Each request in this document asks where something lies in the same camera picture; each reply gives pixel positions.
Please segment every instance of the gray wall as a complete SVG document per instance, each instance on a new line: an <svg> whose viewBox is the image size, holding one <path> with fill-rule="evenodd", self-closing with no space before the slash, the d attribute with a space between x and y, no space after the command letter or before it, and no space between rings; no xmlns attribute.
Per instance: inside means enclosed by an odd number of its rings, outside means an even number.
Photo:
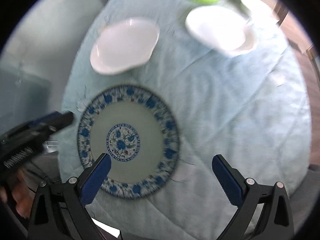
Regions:
<svg viewBox="0 0 320 240"><path fill-rule="evenodd" d="M108 0L40 0L0 59L0 134L60 110L76 52Z"/></svg>

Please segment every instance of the human hand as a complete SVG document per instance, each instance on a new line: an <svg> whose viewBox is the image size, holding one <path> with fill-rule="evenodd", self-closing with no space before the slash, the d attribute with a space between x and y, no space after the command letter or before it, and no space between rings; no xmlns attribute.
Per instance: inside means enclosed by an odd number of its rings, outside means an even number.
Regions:
<svg viewBox="0 0 320 240"><path fill-rule="evenodd" d="M18 170L15 176L19 180L19 183L14 185L11 194L13 199L17 203L16 211L20 216L29 218L34 197L30 195L30 191L23 178L22 171ZM0 187L0 198L4 203L7 202L8 196L6 190L3 187Z"/></svg>

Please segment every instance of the table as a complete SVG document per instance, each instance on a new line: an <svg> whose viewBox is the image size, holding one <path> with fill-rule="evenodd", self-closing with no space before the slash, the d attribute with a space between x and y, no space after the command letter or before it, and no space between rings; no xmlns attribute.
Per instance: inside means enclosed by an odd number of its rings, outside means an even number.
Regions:
<svg viewBox="0 0 320 240"><path fill-rule="evenodd" d="M228 0L218 5L237 11ZM191 0L110 0L83 40L65 90L62 109L74 112L75 122L58 138L63 181L83 170L77 127L86 105L106 88L123 83L148 87L176 117L181 150L173 179L139 200L100 190L87 206L95 219L137 236L215 239L222 232L236 207L212 173L216 154L260 184L282 181L289 194L307 172L309 102L285 36L276 25L256 26L257 49L227 58L186 31L185 18L197 6ZM116 76L95 73L89 55L101 27L135 16L154 19L160 27L150 61Z"/></svg>

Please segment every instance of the round table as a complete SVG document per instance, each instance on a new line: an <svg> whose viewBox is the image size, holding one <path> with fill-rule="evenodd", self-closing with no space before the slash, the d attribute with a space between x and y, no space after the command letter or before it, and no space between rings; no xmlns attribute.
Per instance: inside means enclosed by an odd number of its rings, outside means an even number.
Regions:
<svg viewBox="0 0 320 240"><path fill-rule="evenodd" d="M217 5L237 11L228 0ZM212 172L216 154L260 184L282 181L289 194L307 172L309 102L285 36L277 25L255 26L257 48L225 57L194 40L185 29L187 14L197 6L192 0L110 0L83 40L65 90L62 110L75 113L75 121L58 135L64 181L83 171L76 142L80 117L106 88L147 87L163 98L177 120L180 160L163 188L137 200L100 190L87 206L95 219L137 236L215 239L222 232L236 207ZM149 17L160 27L149 62L115 76L95 73L89 55L101 28L136 16Z"/></svg>

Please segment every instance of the white bowl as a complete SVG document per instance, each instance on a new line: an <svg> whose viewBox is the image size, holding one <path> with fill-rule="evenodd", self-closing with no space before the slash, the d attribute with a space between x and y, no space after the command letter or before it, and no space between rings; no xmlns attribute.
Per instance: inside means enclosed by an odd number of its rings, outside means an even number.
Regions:
<svg viewBox="0 0 320 240"><path fill-rule="evenodd" d="M186 28L199 42L234 57L256 48L251 26L235 12L219 6L201 6L186 18Z"/></svg>
<svg viewBox="0 0 320 240"><path fill-rule="evenodd" d="M108 26L92 47L92 68L103 75L115 75L148 62L159 33L156 23L142 17Z"/></svg>
<svg viewBox="0 0 320 240"><path fill-rule="evenodd" d="M255 23L276 24L278 15L261 0L241 0L250 11L250 17Z"/></svg>

